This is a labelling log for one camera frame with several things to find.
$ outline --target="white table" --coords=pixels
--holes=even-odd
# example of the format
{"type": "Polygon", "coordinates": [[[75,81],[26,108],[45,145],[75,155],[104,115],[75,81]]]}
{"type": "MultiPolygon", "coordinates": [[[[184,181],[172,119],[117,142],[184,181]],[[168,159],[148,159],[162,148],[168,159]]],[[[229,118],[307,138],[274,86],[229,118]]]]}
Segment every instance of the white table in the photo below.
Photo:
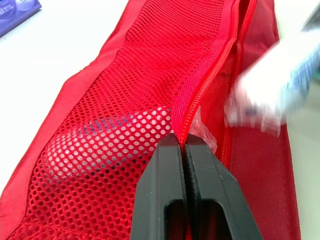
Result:
{"type": "MultiPolygon", "coordinates": [[[[319,0],[275,0],[279,32],[295,31],[319,0]]],[[[63,83],[98,55],[127,0],[40,0],[0,38],[0,193],[63,83]]],[[[303,240],[320,239],[320,85],[288,121],[303,240]]]]}

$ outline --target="red bag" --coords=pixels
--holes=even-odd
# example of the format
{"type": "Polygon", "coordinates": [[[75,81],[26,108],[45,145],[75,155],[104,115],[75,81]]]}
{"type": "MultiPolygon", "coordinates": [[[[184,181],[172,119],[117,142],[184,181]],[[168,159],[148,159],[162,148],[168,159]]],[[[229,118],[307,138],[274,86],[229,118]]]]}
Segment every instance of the red bag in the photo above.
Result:
{"type": "Polygon", "coordinates": [[[236,76],[277,40],[273,0],[129,1],[12,174],[0,239],[129,239],[135,188],[157,142],[174,132],[183,148],[200,104],[263,238],[300,239],[286,127],[279,138],[224,127],[236,76]]]}

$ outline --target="blurred object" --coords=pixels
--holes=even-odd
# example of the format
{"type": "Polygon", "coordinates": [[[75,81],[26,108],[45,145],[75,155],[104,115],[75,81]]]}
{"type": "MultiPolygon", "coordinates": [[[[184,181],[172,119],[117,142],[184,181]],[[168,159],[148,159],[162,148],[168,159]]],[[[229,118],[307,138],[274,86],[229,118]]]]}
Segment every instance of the blurred object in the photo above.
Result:
{"type": "Polygon", "coordinates": [[[209,146],[211,152],[214,154],[217,150],[217,140],[208,130],[206,125],[201,121],[201,107],[196,111],[190,129],[189,134],[202,138],[209,146]]]}
{"type": "Polygon", "coordinates": [[[311,17],[307,20],[302,31],[307,32],[312,29],[320,29],[320,3],[311,14],[311,17]]]}
{"type": "Polygon", "coordinates": [[[38,0],[0,0],[0,37],[40,8],[38,0]]]}
{"type": "Polygon", "coordinates": [[[306,101],[320,65],[320,28],[288,35],[238,77],[224,110],[228,126],[279,135],[285,117],[306,101]]]}

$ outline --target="red zipper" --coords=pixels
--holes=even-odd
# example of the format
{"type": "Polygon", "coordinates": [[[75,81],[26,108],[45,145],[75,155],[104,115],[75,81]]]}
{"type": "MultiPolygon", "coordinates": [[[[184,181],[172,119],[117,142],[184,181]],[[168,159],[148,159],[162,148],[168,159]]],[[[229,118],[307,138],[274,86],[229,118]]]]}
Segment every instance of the red zipper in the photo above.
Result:
{"type": "MultiPolygon", "coordinates": [[[[204,83],[201,85],[199,90],[197,91],[195,97],[193,98],[191,105],[188,109],[188,112],[186,114],[186,117],[184,118],[184,122],[181,129],[181,134],[179,138],[179,143],[181,148],[184,148],[185,142],[187,140],[188,131],[191,125],[191,122],[193,120],[193,117],[201,103],[201,100],[203,99],[204,95],[206,94],[209,86],[212,84],[213,80],[215,79],[217,73],[221,69],[222,65],[225,63],[227,56],[230,53],[230,50],[234,44],[236,44],[237,47],[237,54],[236,54],[236,62],[235,62],[235,71],[234,71],[234,77],[232,77],[232,84],[236,80],[237,75],[241,71],[241,65],[242,65],[242,59],[243,59],[243,42],[245,40],[246,33],[248,31],[253,12],[256,8],[257,0],[250,0],[247,11],[245,13],[245,17],[243,19],[243,24],[240,30],[240,33],[238,35],[236,43],[232,42],[232,38],[234,35],[231,36],[230,40],[226,44],[224,51],[222,52],[219,61],[216,64],[213,64],[210,68],[210,71],[206,74],[204,77],[204,83]]],[[[238,20],[239,18],[239,11],[235,11],[233,15],[233,20],[238,20]]],[[[234,24],[231,22],[231,33],[237,34],[236,26],[237,24],[234,24]]],[[[226,127],[223,135],[223,142],[222,142],[222,151],[221,151],[221,157],[220,160],[225,166],[229,166],[229,155],[230,155],[230,149],[231,149],[231,137],[232,137],[232,131],[230,128],[226,127]]]]}
{"type": "MultiPolygon", "coordinates": [[[[246,13],[244,15],[243,24],[241,26],[241,29],[236,41],[236,58],[235,58],[233,76],[231,78],[232,80],[230,84],[230,89],[235,84],[235,81],[242,70],[242,65],[244,60],[244,41],[249,29],[251,20],[253,18],[256,5],[257,5],[257,0],[250,0],[246,13]]],[[[232,135],[233,135],[233,129],[231,127],[225,127],[224,133],[223,133],[220,161],[227,169],[229,168],[229,165],[230,165],[232,135]]]]}

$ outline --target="plastic wrap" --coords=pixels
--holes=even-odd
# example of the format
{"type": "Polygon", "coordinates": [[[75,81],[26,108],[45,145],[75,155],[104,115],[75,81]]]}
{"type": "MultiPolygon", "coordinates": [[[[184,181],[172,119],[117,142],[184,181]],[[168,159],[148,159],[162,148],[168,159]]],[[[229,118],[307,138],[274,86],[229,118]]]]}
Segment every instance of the plastic wrap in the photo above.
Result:
{"type": "Polygon", "coordinates": [[[225,104],[228,126],[280,134],[286,115],[305,102],[320,65],[320,29],[290,35],[241,74],[225,104]]]}
{"type": "Polygon", "coordinates": [[[217,150],[217,140],[211,134],[206,125],[201,121],[201,107],[196,111],[192,120],[189,133],[202,138],[208,144],[211,152],[214,154],[217,150]]]}

